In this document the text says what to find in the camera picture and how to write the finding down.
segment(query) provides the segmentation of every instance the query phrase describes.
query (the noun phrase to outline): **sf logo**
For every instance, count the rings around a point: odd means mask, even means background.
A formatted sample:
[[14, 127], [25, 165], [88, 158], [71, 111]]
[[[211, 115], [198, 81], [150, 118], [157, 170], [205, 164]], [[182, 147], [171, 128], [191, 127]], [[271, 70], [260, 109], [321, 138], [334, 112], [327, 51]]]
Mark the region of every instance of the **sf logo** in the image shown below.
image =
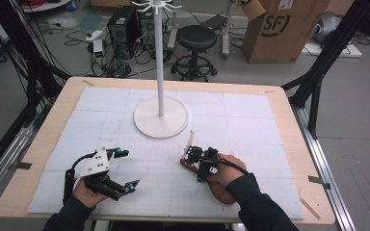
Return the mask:
[[272, 16], [266, 18], [265, 26], [263, 27], [262, 37], [275, 37], [280, 35], [286, 29], [290, 15]]

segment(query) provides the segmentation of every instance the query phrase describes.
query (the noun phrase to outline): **stool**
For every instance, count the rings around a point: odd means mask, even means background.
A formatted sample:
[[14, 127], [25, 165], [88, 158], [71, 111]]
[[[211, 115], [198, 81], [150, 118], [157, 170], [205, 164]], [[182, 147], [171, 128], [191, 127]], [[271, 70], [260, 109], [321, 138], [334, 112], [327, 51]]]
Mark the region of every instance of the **stool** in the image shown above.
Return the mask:
[[176, 34], [176, 41], [183, 47], [192, 51], [192, 55], [183, 56], [178, 59], [171, 67], [171, 73], [178, 72], [182, 76], [181, 81], [185, 79], [203, 78], [208, 82], [206, 77], [209, 73], [216, 75], [218, 70], [205, 58], [198, 53], [206, 52], [216, 44], [216, 34], [207, 27], [199, 25], [190, 25], [182, 27]]

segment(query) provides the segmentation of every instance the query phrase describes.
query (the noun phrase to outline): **hand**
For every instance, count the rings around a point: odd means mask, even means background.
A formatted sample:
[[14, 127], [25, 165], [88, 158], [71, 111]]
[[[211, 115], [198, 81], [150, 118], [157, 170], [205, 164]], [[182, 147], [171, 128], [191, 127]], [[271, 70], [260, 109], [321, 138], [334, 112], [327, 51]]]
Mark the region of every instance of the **hand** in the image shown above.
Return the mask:
[[101, 201], [108, 198], [107, 195], [94, 193], [92, 190], [86, 188], [83, 178], [80, 178], [79, 182], [77, 182], [77, 186], [74, 189], [73, 195], [86, 207], [91, 209]]
[[[243, 163], [241, 160], [237, 159], [233, 155], [219, 154], [219, 156], [222, 159], [225, 159], [243, 169], [246, 169], [245, 163]], [[218, 181], [219, 183], [221, 183], [222, 186], [226, 187], [227, 184], [241, 176], [243, 176], [243, 173], [240, 170], [234, 167], [226, 166], [224, 164], [218, 164], [218, 171], [215, 174], [208, 176], [208, 180]]]

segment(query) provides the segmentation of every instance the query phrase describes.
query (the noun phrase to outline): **power strip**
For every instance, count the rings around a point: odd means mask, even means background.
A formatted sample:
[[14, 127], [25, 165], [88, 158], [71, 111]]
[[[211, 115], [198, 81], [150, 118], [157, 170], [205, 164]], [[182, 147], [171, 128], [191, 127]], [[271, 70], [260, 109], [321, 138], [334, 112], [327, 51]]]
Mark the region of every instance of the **power strip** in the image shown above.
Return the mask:
[[91, 37], [86, 38], [86, 41], [93, 42], [94, 40], [98, 39], [101, 35], [103, 35], [103, 31], [94, 31]]

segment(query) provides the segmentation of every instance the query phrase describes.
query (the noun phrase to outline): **black sleeve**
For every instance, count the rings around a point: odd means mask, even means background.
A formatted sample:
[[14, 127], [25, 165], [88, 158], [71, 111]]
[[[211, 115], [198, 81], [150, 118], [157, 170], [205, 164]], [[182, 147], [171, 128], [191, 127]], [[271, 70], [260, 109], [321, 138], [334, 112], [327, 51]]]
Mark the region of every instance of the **black sleeve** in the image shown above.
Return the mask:
[[60, 210], [54, 214], [44, 225], [43, 231], [81, 231], [84, 230], [84, 222], [94, 209], [86, 207], [73, 195]]
[[252, 173], [230, 182], [226, 189], [240, 205], [239, 218], [249, 231], [299, 230], [276, 202], [260, 191]]

